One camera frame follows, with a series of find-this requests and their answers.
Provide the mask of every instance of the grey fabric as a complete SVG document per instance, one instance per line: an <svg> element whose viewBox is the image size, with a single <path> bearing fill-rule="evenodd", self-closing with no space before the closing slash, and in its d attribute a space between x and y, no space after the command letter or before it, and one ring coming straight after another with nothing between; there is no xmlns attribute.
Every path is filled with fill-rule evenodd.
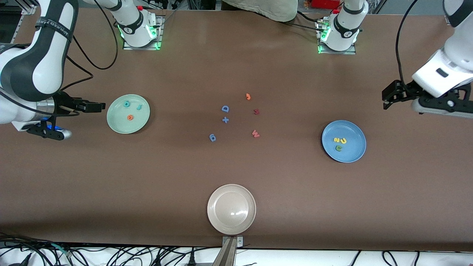
<svg viewBox="0 0 473 266"><path fill-rule="evenodd" d="M275 21L292 20L296 17L298 8L298 0L225 0L225 2Z"/></svg>

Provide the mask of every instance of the brown table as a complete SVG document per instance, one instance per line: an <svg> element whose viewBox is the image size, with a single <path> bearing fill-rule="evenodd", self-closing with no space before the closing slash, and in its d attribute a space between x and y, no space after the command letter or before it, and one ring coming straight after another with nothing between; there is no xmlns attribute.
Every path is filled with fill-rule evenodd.
<svg viewBox="0 0 473 266"><path fill-rule="evenodd" d="M382 109L382 89L398 78L400 19L368 16L357 55L340 56L317 54L310 30L250 12L176 12L161 51L121 50L112 69L68 89L108 105L144 96L152 115L143 130L117 134L106 112L60 118L73 131L62 142L0 127L0 228L54 241L215 246L222 235L207 200L236 183L257 202L243 233L251 247L472 251L472 121L419 115L409 103ZM18 43L34 23L26 17ZM409 81L452 32L442 17L406 20ZM75 35L96 63L112 60L99 10L80 10ZM69 55L92 69L76 45ZM67 63L65 83L83 77ZM338 119L366 135L356 163L321 147Z"/></svg>

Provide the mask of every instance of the red object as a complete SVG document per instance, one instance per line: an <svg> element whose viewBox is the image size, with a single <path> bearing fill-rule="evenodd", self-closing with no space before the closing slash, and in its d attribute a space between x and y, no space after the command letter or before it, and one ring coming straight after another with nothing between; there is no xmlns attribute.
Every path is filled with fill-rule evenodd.
<svg viewBox="0 0 473 266"><path fill-rule="evenodd" d="M312 0L311 6L315 9L337 9L340 0Z"/></svg>

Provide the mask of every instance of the green plate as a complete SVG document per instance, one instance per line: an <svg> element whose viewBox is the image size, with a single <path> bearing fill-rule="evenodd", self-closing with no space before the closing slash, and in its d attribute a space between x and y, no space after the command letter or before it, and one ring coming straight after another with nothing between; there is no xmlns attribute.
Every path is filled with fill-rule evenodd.
<svg viewBox="0 0 473 266"><path fill-rule="evenodd" d="M145 98L127 94L116 99L108 108L107 123L120 134L131 134L140 130L149 119L149 104Z"/></svg>

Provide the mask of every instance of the plate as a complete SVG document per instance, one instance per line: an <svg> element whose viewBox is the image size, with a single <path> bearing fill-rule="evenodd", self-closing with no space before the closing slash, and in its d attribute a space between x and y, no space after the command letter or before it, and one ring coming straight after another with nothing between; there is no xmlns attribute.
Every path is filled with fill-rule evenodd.
<svg viewBox="0 0 473 266"><path fill-rule="evenodd" d="M110 105L107 111L107 123L117 133L131 134L146 125L149 113L149 104L145 98L127 94Z"/></svg>
<svg viewBox="0 0 473 266"><path fill-rule="evenodd" d="M228 184L217 188L207 204L213 227L226 235L237 235L250 227L256 216L256 202L244 187Z"/></svg>
<svg viewBox="0 0 473 266"><path fill-rule="evenodd" d="M322 133L322 145L334 160L350 163L358 161L365 154L366 138L354 123L337 120L325 127Z"/></svg>

